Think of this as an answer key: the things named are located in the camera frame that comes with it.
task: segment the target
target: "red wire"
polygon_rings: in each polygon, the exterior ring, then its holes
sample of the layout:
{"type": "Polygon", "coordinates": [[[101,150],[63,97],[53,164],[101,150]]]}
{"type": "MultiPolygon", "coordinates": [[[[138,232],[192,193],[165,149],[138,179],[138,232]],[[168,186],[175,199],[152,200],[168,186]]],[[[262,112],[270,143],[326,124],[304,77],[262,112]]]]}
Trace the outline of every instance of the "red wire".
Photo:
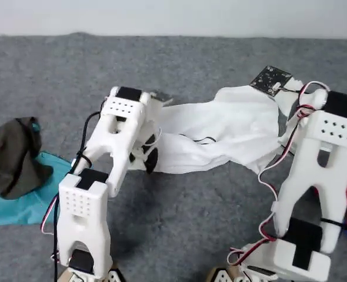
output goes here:
{"type": "Polygon", "coordinates": [[[268,241],[269,241],[268,239],[264,239],[264,240],[259,241],[251,249],[249,249],[249,251],[247,251],[239,260],[237,260],[235,263],[233,263],[231,265],[232,266],[238,266],[243,261],[245,261],[246,258],[249,257],[259,246],[261,246],[262,244],[265,244],[268,241]]]}

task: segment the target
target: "gray carpet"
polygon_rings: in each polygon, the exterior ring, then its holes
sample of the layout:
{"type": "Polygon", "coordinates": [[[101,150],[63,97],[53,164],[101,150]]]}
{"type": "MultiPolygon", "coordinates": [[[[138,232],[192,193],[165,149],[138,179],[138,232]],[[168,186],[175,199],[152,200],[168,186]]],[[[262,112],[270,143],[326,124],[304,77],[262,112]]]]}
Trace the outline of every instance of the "gray carpet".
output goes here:
{"type": "MultiPolygon", "coordinates": [[[[43,149],[71,159],[85,118],[112,86],[160,89],[175,103],[204,102],[221,87],[248,84],[268,64],[347,93],[347,41],[0,37],[0,125],[35,115],[43,149]]],[[[266,179],[282,183],[291,160],[266,179]]],[[[95,167],[108,172],[110,161],[95,167]]],[[[233,163],[184,175],[130,172],[108,202],[113,257],[129,282],[204,281],[212,267],[224,265],[230,246],[259,239],[272,200],[255,174],[233,163]]],[[[314,221],[319,205],[308,194],[295,214],[314,221]]],[[[0,227],[0,282],[52,281],[51,251],[52,238],[38,226],[0,227]]],[[[347,281],[345,234],[329,281],[347,281]]]]}

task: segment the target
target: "white wire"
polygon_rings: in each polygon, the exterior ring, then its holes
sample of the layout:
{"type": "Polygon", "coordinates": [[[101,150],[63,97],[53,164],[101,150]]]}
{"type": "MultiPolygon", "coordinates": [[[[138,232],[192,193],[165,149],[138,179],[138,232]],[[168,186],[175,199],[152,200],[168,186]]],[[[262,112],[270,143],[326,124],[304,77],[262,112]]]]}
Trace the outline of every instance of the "white wire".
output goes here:
{"type": "MultiPolygon", "coordinates": [[[[255,244],[253,244],[253,246],[252,246],[251,248],[255,247],[257,244],[260,244],[260,243],[262,243],[262,242],[265,241],[265,240],[266,240],[265,238],[262,238],[262,239],[258,240],[255,244]]],[[[241,261],[241,260],[244,259],[244,256],[245,256],[244,253],[249,252],[250,249],[247,250],[247,251],[243,251],[243,250],[240,250],[240,249],[232,248],[232,251],[230,251],[229,254],[228,254],[228,256],[227,256],[227,263],[228,263],[230,266],[237,266],[237,265],[239,264],[239,261],[241,261]],[[237,261],[233,263],[233,262],[230,261],[230,256],[233,255],[233,254],[235,254],[235,253],[240,253],[241,256],[238,257],[237,261]]]]}
{"type": "Polygon", "coordinates": [[[46,221],[48,220],[48,217],[49,217],[49,215],[50,215],[50,213],[51,213],[51,211],[52,211],[52,209],[53,209],[55,203],[56,203],[56,200],[54,200],[54,201],[52,202],[52,204],[51,204],[51,206],[49,207],[49,210],[48,210],[48,212],[47,212],[45,218],[43,219],[41,232],[42,232],[44,235],[52,235],[52,236],[54,235],[52,232],[46,232],[46,231],[44,230],[44,227],[45,227],[45,223],[46,223],[46,221]]]}
{"type": "MultiPolygon", "coordinates": [[[[296,127],[296,128],[294,129],[293,133],[291,133],[291,134],[293,134],[293,136],[294,136],[294,134],[295,134],[295,132],[296,132],[297,129],[298,129],[298,127],[296,127]]],[[[291,148],[291,146],[292,146],[292,144],[293,144],[293,140],[294,140],[294,138],[292,137],[292,138],[291,138],[291,141],[286,145],[285,153],[284,153],[281,157],[279,157],[279,159],[278,159],[274,164],[272,164],[272,165],[270,165],[270,166],[264,168],[263,170],[261,170],[261,172],[258,174],[258,177],[257,177],[259,183],[265,185],[266,187],[268,187],[268,188],[271,190],[271,192],[272,192],[273,195],[274,195],[274,198],[275,198],[275,201],[276,201],[276,202],[278,202],[278,195],[277,195],[277,192],[275,191],[275,189],[274,189],[274,187],[273,187],[272,185],[270,185],[269,183],[264,182],[264,181],[261,180],[261,175],[262,175],[265,171],[267,171],[267,170],[269,170],[269,169],[272,169],[273,167],[279,165],[279,164],[287,157],[288,153],[290,152],[290,148],[291,148]]],[[[274,216],[274,214],[275,214],[275,212],[272,211],[272,212],[270,213],[270,215],[269,215],[265,220],[263,220],[263,221],[260,223],[260,225],[258,226],[258,231],[260,232],[260,235],[261,235],[263,238],[268,239],[268,240],[270,240],[270,239],[262,232],[262,227],[263,227],[264,224],[266,224],[268,221],[270,221],[270,220],[272,219],[272,217],[274,216]]]]}
{"type": "Polygon", "coordinates": [[[328,91],[328,92],[331,90],[330,87],[329,87],[328,85],[326,85],[325,83],[322,83],[322,82],[320,82],[320,81],[315,81],[315,80],[313,80],[313,81],[308,82],[308,83],[304,86],[304,88],[302,89],[302,91],[300,92],[300,94],[303,94],[303,93],[307,90],[308,86],[311,85],[311,84],[320,85],[321,87],[323,87],[323,88],[324,88],[326,91],[328,91]]]}
{"type": "Polygon", "coordinates": [[[154,142],[152,142],[152,143],[145,143],[144,146],[152,146],[152,145],[157,144],[157,142],[160,140],[161,136],[162,136],[162,128],[160,127],[159,128],[159,135],[156,138],[156,140],[154,142]]]}
{"type": "Polygon", "coordinates": [[[244,253],[243,250],[232,248],[232,251],[230,251],[230,252],[228,253],[228,255],[227,255],[227,263],[228,263],[229,265],[233,264],[233,263],[230,261],[231,256],[232,256],[233,254],[242,254],[242,253],[244,253]]]}

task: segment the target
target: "circuit board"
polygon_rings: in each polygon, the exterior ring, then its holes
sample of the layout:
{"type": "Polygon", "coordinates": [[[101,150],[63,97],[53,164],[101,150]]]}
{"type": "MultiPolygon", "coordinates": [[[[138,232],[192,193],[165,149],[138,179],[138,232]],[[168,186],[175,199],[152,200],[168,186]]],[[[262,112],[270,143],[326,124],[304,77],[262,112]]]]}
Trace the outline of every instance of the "circuit board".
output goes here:
{"type": "Polygon", "coordinates": [[[274,66],[266,66],[249,85],[274,97],[279,92],[280,87],[285,86],[291,78],[291,73],[274,66]]]}

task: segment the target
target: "teal cloth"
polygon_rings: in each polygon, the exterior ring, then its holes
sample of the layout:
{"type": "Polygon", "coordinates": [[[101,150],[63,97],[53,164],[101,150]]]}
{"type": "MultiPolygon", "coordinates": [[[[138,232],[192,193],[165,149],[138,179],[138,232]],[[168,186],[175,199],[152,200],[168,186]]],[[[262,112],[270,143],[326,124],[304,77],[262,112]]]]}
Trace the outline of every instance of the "teal cloth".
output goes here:
{"type": "MultiPolygon", "coordinates": [[[[43,165],[53,167],[52,176],[42,187],[16,200],[0,198],[0,225],[40,223],[58,191],[60,181],[71,168],[69,162],[47,152],[41,152],[36,159],[43,165]]],[[[48,221],[53,221],[53,213],[48,221]]]]}

